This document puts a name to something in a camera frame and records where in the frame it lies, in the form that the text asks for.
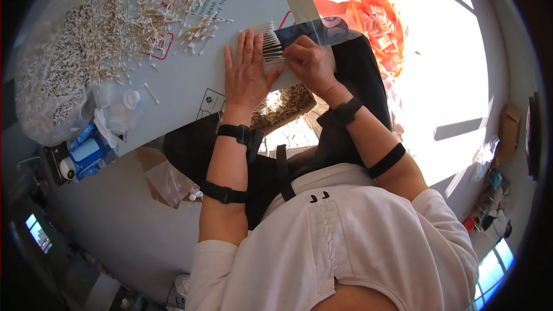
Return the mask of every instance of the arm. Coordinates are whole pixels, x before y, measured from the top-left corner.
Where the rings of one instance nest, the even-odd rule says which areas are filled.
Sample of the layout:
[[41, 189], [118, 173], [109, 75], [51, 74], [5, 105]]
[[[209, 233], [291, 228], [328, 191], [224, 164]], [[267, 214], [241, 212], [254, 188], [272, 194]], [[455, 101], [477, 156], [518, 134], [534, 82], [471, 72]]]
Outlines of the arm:
[[465, 227], [436, 190], [426, 190], [412, 202], [431, 243], [438, 267], [445, 309], [467, 308], [478, 281], [478, 257]]
[[[233, 63], [231, 49], [225, 46], [225, 92], [227, 106], [222, 123], [250, 126], [253, 108], [266, 98], [274, 81], [283, 69], [275, 68], [265, 77], [263, 73], [263, 35], [254, 37], [252, 29], [240, 34]], [[206, 180], [246, 191], [248, 166], [246, 147], [234, 137], [219, 136], [207, 170]], [[204, 197], [200, 212], [200, 238], [222, 240], [236, 246], [247, 236], [248, 220], [245, 204], [222, 204], [216, 199]]]
[[[253, 108], [266, 98], [274, 81], [282, 73], [275, 68], [263, 74], [263, 36], [254, 37], [252, 29], [241, 33], [232, 61], [231, 49], [225, 46], [225, 92], [227, 106], [223, 124], [250, 125]], [[246, 191], [248, 165], [246, 147], [234, 137], [219, 136], [207, 170], [206, 180]], [[200, 212], [200, 238], [194, 251], [186, 309], [220, 310], [227, 276], [240, 242], [248, 234], [244, 204], [222, 204], [209, 195]]]
[[[353, 98], [346, 87], [335, 79], [326, 52], [307, 36], [298, 38], [284, 51], [283, 56], [296, 77], [331, 108], [335, 109]], [[367, 167], [374, 166], [397, 145], [394, 135], [366, 107], [357, 111], [355, 120], [347, 129]], [[428, 189], [409, 154], [405, 154], [376, 181], [383, 189], [410, 201]]]

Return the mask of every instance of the hand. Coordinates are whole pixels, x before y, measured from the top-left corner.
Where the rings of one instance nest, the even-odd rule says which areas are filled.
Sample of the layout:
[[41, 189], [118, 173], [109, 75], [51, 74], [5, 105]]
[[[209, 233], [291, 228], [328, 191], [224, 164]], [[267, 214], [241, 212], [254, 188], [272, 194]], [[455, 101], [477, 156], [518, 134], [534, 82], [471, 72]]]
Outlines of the hand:
[[296, 77], [325, 101], [331, 89], [341, 85], [334, 77], [327, 52], [305, 35], [288, 46], [283, 57]]
[[269, 93], [284, 68], [263, 72], [263, 35], [254, 37], [253, 29], [240, 33], [236, 60], [232, 62], [231, 47], [225, 46], [225, 93], [227, 105], [256, 108]]

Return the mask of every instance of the woman's left hand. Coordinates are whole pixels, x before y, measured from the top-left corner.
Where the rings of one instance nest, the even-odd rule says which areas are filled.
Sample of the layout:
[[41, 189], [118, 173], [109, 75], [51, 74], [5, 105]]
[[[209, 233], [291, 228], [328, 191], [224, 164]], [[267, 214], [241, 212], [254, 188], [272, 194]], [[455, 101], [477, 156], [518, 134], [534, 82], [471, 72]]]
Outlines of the woman's left hand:
[[231, 47], [225, 46], [225, 93], [227, 104], [242, 105], [253, 110], [269, 93], [284, 68], [263, 72], [263, 35], [254, 36], [253, 29], [240, 33], [236, 60]]

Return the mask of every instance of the blue toy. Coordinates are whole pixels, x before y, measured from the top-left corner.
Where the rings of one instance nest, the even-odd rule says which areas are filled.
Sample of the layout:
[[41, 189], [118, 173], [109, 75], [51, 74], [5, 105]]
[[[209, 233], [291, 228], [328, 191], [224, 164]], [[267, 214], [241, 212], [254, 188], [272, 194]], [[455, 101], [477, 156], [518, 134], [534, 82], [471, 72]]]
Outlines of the blue toy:
[[69, 146], [69, 156], [60, 163], [60, 173], [66, 179], [77, 178], [81, 181], [86, 176], [98, 173], [98, 163], [104, 157], [102, 142], [93, 136], [94, 124], [89, 124]]

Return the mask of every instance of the apron strap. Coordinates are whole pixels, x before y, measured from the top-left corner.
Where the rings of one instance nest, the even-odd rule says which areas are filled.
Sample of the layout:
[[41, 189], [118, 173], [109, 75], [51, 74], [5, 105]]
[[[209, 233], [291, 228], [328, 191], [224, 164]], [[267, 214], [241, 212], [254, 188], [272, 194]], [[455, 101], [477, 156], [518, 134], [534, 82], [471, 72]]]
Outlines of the apron strap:
[[286, 159], [286, 145], [276, 147], [276, 169], [278, 171], [278, 181], [280, 191], [285, 202], [288, 202], [292, 197], [296, 196], [288, 173], [288, 162]]

